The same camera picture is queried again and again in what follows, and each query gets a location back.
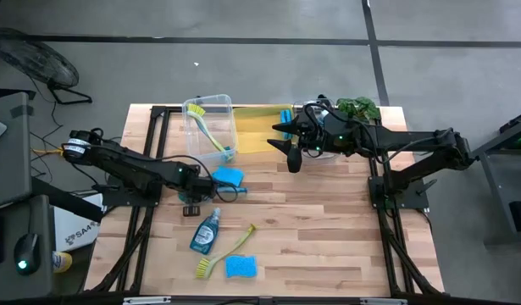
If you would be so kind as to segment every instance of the wooden tabletop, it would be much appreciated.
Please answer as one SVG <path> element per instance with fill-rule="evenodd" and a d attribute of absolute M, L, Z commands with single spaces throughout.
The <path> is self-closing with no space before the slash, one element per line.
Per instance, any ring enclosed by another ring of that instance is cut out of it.
<path fill-rule="evenodd" d="M 122 146 L 143 151 L 151 106 L 130 105 Z M 407 130 L 402 108 L 381 107 L 380 111 L 385 127 Z M 152 156 L 160 125 L 158 122 Z M 185 147 L 181 114 L 172 114 L 164 155 L 186 153 Z M 413 155 L 404 152 L 391 165 L 403 169 L 413 162 Z M 249 193 L 233 203 L 216 199 L 202 206 L 200 217 L 183 217 L 183 203 L 176 192 L 164 189 L 155 209 L 141 294 L 389 296 L 379 222 L 366 186 L 370 175 L 366 158 L 353 155 L 319 164 L 304 163 L 300 173 L 291 174 L 282 153 L 261 152 L 238 154 L 232 166 L 244 171 L 242 185 Z M 226 279 L 221 261 L 209 280 L 195 279 L 202 255 L 190 250 L 189 244 L 197 226 L 215 207 L 222 212 L 212 253 L 228 249 L 249 224 L 258 228 L 236 252 L 256 256 L 255 278 Z M 129 217 L 130 208 L 116 208 L 103 219 L 86 289 L 98 284 L 123 252 Z M 410 257 L 433 286 L 442 290 L 435 247 L 424 216 L 402 210 L 402 223 Z M 127 286 L 132 281 L 136 254 L 131 259 Z M 403 287 L 399 260 L 395 264 L 398 283 Z"/>

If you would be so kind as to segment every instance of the yellow cloth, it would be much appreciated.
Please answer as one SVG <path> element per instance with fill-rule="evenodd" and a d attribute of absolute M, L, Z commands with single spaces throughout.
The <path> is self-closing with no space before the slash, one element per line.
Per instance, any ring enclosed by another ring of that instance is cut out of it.
<path fill-rule="evenodd" d="M 283 139 L 280 131 L 271 128 L 280 123 L 280 112 L 290 110 L 292 105 L 270 107 L 245 107 L 234 109 L 239 153 L 260 153 L 274 151 L 268 139 Z"/>

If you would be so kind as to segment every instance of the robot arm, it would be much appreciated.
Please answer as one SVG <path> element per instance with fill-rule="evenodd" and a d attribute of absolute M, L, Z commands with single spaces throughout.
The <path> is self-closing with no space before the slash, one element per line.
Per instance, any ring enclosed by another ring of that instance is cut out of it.
<path fill-rule="evenodd" d="M 143 197 L 160 185 L 183 193 L 190 203 L 215 196 L 217 183 L 211 176 L 199 176 L 200 165 L 148 158 L 117 142 L 103 140 L 95 131 L 72 130 L 68 143 L 63 144 L 64 158 L 72 164 L 96 166 Z"/>
<path fill-rule="evenodd" d="M 319 121 L 314 108 L 322 108 L 325 114 Z M 297 135 L 297 143 L 291 140 L 268 140 L 287 155 L 288 169 L 297 173 L 302 164 L 302 151 L 339 153 L 347 157 L 358 153 L 374 158 L 390 152 L 433 152 L 433 154 L 401 171 L 391 171 L 389 189 L 402 190 L 408 184 L 441 169 L 466 169 L 474 160 L 469 156 L 468 143 L 452 129 L 436 131 L 391 131 L 383 126 L 369 125 L 321 103 L 305 105 L 290 123 L 273 125 L 275 130 Z"/>

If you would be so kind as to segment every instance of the bottle label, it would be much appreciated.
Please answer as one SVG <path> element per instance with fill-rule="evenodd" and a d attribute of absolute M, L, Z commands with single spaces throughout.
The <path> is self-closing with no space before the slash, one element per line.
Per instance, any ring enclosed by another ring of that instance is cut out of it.
<path fill-rule="evenodd" d="M 213 230 L 209 229 L 207 226 L 203 225 L 200 230 L 198 230 L 198 234 L 196 234 L 196 238 L 194 241 L 205 245 L 213 240 Z"/>

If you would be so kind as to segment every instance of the yellow dish brush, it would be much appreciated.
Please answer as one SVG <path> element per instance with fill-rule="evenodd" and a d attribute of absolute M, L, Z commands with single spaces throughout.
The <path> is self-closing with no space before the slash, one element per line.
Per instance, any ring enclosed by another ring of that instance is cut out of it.
<path fill-rule="evenodd" d="M 251 225 L 247 232 L 245 232 L 243 236 L 238 241 L 236 241 L 234 246 L 228 252 L 217 255 L 212 259 L 202 258 L 202 260 L 196 267 L 197 279 L 208 279 L 211 275 L 211 272 L 213 271 L 213 268 L 219 262 L 219 260 L 227 257 L 232 252 L 237 250 L 237 248 L 240 247 L 256 229 L 257 228 L 254 225 Z"/>
<path fill-rule="evenodd" d="M 227 161 L 230 161 L 232 156 L 226 154 L 226 149 L 224 149 L 224 147 L 217 140 L 215 140 L 213 135 L 211 135 L 211 132 L 208 130 L 208 125 L 202 118 L 202 116 L 206 113 L 206 110 L 196 104 L 188 104 L 186 107 L 186 115 L 192 117 L 196 121 L 200 131 L 213 143 L 217 150 L 223 152 L 226 155 Z"/>

